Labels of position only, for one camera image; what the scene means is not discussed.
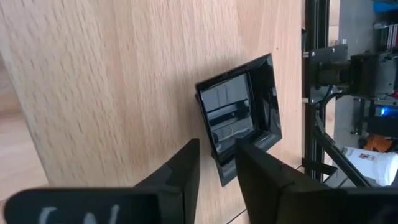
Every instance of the black plastic part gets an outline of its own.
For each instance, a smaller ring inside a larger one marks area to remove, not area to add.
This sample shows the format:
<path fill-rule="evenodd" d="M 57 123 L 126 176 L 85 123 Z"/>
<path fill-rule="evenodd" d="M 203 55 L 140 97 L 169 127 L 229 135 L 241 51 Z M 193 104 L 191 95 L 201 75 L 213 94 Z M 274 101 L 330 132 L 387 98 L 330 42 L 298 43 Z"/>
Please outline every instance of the black plastic part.
<path fill-rule="evenodd" d="M 397 55 L 391 52 L 364 53 L 351 56 L 352 85 L 349 92 L 363 98 L 390 95 L 396 85 Z"/>
<path fill-rule="evenodd" d="M 397 189 L 331 189 L 245 143 L 238 147 L 236 169 L 250 223 L 398 221 Z"/>
<path fill-rule="evenodd" d="M 301 48 L 302 48 L 302 52 L 305 52 L 305 42 L 307 41 L 307 32 L 305 31 L 305 29 L 301 29 Z"/>
<path fill-rule="evenodd" d="M 358 119 L 355 122 L 354 133 L 353 133 L 358 136 L 362 136 L 362 132 L 363 132 L 363 123 L 364 123 L 364 118 L 365 118 L 365 104 L 366 104 L 365 99 L 359 100 L 359 115 L 358 115 Z"/>
<path fill-rule="evenodd" d="M 390 138 L 398 138 L 398 119 L 392 116 L 372 116 L 366 119 L 367 132 Z"/>
<path fill-rule="evenodd" d="M 326 175 L 333 175 L 337 171 L 337 167 L 330 166 L 328 164 L 311 161 L 309 159 L 302 159 L 302 166 L 306 169 L 314 170 L 316 172 L 321 172 Z"/>
<path fill-rule="evenodd" d="M 349 69 L 349 63 L 346 63 L 348 57 L 347 45 L 337 45 L 332 47 L 324 47 L 321 49 L 313 50 L 313 54 L 310 54 L 310 74 L 312 77 L 313 85 L 325 86 L 321 78 L 324 76 L 331 76 L 330 71 L 334 71 L 339 76 L 341 81 L 341 70 L 334 70 L 331 67 L 345 67 Z"/>
<path fill-rule="evenodd" d="M 199 139 L 192 139 L 135 187 L 25 190 L 7 201 L 4 217 L 8 224 L 194 223 L 199 178 Z"/>
<path fill-rule="evenodd" d="M 282 138 L 271 54 L 196 84 L 221 185 L 236 177 L 236 140 L 267 151 Z"/>

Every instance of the metal frame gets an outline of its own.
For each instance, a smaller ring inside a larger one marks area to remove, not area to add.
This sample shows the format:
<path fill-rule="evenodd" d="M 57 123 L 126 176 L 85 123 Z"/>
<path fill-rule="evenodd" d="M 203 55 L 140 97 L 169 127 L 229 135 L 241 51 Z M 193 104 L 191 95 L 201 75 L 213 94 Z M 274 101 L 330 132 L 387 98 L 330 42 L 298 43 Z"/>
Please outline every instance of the metal frame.
<path fill-rule="evenodd" d="M 306 0 L 305 1 L 305 28 L 307 31 L 305 51 L 327 47 L 329 36 L 329 0 Z M 309 60 L 305 61 L 305 97 L 311 98 L 312 80 L 308 74 Z M 318 110 L 315 105 L 305 105 L 305 152 L 304 157 L 311 161 L 323 163 L 324 153 L 322 147 L 312 138 L 315 116 L 319 114 L 322 121 L 325 120 L 325 112 Z M 323 182 L 323 175 L 312 169 L 305 169 L 305 174 L 312 179 Z"/>
<path fill-rule="evenodd" d="M 306 30 L 307 41 L 305 51 L 324 48 L 328 46 L 329 29 L 329 0 L 306 0 Z M 309 69 L 309 59 L 305 59 L 304 97 L 310 98 L 313 85 L 313 74 Z M 317 104 L 307 103 L 305 106 L 305 152 L 303 161 L 306 164 L 323 164 L 324 152 L 334 160 L 338 167 L 358 187 L 370 187 L 371 184 L 336 147 L 334 140 L 325 132 L 325 108 Z M 323 182 L 322 169 L 306 166 L 305 174 L 319 182 Z"/>

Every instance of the wooden floor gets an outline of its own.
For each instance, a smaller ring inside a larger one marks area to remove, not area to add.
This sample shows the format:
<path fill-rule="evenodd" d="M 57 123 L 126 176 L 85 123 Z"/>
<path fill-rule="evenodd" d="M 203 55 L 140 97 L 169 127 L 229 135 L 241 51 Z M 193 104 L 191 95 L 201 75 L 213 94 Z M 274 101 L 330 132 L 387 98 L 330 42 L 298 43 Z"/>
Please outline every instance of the wooden floor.
<path fill-rule="evenodd" d="M 47 185 L 17 96 L 0 60 L 0 224 L 2 207 L 12 194 Z"/>

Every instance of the wood grain surface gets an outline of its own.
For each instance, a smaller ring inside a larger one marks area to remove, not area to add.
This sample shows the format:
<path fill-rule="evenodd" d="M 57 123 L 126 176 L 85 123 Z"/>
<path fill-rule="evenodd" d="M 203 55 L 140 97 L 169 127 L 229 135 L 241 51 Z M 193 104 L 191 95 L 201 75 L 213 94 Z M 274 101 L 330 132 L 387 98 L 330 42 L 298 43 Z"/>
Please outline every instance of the wood grain surface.
<path fill-rule="evenodd" d="M 0 52 L 50 185 L 133 186 L 201 139 L 197 223 L 244 209 L 222 188 L 194 84 L 272 52 L 283 139 L 302 155 L 300 1 L 0 0 Z"/>

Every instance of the orange object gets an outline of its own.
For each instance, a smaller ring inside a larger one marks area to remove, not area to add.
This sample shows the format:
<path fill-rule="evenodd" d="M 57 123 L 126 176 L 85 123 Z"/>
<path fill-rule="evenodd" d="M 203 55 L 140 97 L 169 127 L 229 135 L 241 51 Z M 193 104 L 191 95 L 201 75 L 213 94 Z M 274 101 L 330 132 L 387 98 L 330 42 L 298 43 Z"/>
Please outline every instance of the orange object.
<path fill-rule="evenodd" d="M 384 136 L 370 134 L 364 149 L 377 152 L 387 152 L 390 149 L 391 144 L 392 141 L 390 139 L 386 139 Z"/>

